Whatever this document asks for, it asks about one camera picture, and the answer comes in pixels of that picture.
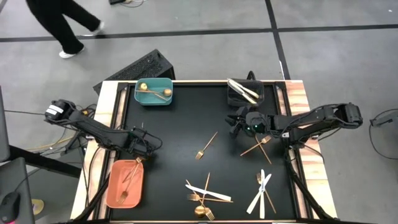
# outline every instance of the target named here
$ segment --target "black box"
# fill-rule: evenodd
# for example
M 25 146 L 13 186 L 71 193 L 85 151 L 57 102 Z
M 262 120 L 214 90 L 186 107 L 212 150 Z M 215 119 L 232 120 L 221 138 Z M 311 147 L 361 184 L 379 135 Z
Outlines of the black box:
M 140 78 L 169 78 L 175 80 L 173 65 L 157 50 L 153 50 L 126 68 L 116 72 L 107 80 L 138 80 Z M 99 95 L 102 82 L 93 87 Z

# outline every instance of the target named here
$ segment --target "person's leg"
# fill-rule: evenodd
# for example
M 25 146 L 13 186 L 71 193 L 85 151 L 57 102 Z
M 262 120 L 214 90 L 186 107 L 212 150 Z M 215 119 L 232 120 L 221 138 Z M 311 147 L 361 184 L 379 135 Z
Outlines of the person's leg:
M 61 1 L 61 10 L 66 16 L 80 23 L 90 31 L 95 31 L 100 27 L 101 21 L 74 0 Z
M 75 37 L 60 9 L 63 0 L 27 0 L 27 5 L 38 22 L 53 35 L 67 54 L 77 54 L 84 45 Z

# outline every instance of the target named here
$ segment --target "teal container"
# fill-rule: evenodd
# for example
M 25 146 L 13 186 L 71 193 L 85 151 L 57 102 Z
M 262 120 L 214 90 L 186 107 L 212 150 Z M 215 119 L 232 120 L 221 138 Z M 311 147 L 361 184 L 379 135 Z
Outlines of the teal container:
M 142 93 L 135 91 L 134 98 L 143 106 L 165 106 L 169 105 L 173 99 L 173 82 L 169 78 L 141 78 L 136 83 L 135 90 L 139 90 L 141 83 L 146 83 L 148 90 L 159 92 L 160 96 L 166 98 L 166 100 L 161 99 L 153 93 Z M 165 89 L 171 89 L 171 96 L 164 96 L 163 91 Z

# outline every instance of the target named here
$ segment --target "wooden table edge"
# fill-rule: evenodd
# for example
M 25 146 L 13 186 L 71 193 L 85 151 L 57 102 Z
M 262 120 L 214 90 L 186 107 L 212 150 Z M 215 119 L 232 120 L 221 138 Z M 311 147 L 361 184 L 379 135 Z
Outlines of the wooden table edge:
M 289 106 L 292 110 L 292 114 L 297 113 L 304 113 L 310 110 L 307 100 L 307 95 L 305 94 L 305 89 L 302 80 L 260 80 L 262 82 L 285 82 L 287 88 L 287 96 L 289 99 Z M 102 122 L 103 124 L 110 126 L 112 115 L 113 115 L 113 108 L 116 101 L 116 94 L 118 90 L 119 83 L 136 83 L 137 80 L 134 81 L 104 81 L 101 87 L 101 93 L 99 94 L 97 110 L 94 119 Z M 226 80 L 173 80 L 174 83 L 224 83 Z M 120 97 L 119 101 L 119 108 L 116 115 L 116 125 L 120 125 L 121 122 L 121 115 L 123 112 L 123 105 L 124 105 L 124 95 Z M 311 147 L 320 151 L 319 145 L 317 141 L 312 141 L 310 143 Z M 93 158 L 93 154 L 97 149 L 97 143 L 95 141 L 90 141 L 88 143 L 88 147 L 86 150 L 85 156 L 85 164 L 84 168 L 86 170 L 86 175 L 88 175 L 89 164 Z M 104 149 L 100 149 L 96 154 L 95 160 L 93 161 L 93 167 L 91 168 L 91 180 L 89 181 L 89 198 L 91 199 L 98 190 L 98 182 L 100 181 L 100 175 L 102 170 L 102 165 L 104 162 Z M 303 168 L 304 174 L 306 176 L 307 186 L 309 191 L 314 195 L 317 202 L 323 207 L 323 209 L 331 216 L 336 217 L 336 210 L 333 203 L 333 197 L 331 196 L 330 187 L 328 184 L 328 179 L 325 172 L 325 166 L 322 160 L 317 159 L 306 159 L 308 156 L 308 151 L 304 151 L 303 149 L 300 151 L 300 155 L 303 159 Z M 111 155 L 110 165 L 113 163 L 114 153 Z M 321 170 L 322 176 L 321 177 L 314 177 L 311 175 L 311 166 L 317 166 L 318 170 Z M 307 217 L 305 204 L 303 201 L 303 197 L 301 192 L 298 190 L 296 186 L 296 192 L 298 197 L 299 209 L 300 214 L 303 218 Z M 99 213 L 99 217 L 103 218 L 106 208 L 105 198 L 106 193 L 101 201 L 101 209 Z M 86 189 L 85 189 L 85 180 L 83 172 L 80 175 L 78 187 L 76 190 L 75 201 L 73 203 L 72 213 L 70 218 L 76 218 L 79 216 L 85 208 L 85 199 L 86 199 Z

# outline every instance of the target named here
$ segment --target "orange tray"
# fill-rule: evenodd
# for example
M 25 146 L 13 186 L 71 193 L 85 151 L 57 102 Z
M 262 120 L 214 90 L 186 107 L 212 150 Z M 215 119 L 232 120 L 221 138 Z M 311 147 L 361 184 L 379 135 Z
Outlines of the orange tray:
M 137 161 L 135 160 L 119 160 L 116 161 L 111 170 L 109 178 L 108 193 L 106 195 L 106 204 L 110 208 L 134 208 L 138 205 L 141 199 L 142 182 L 144 180 L 144 166 L 142 163 L 138 164 L 136 174 L 131 180 L 130 186 L 127 189 L 128 196 L 122 204 L 118 203 L 120 195 L 126 190 L 129 181 L 123 180 L 130 171 L 134 172 Z

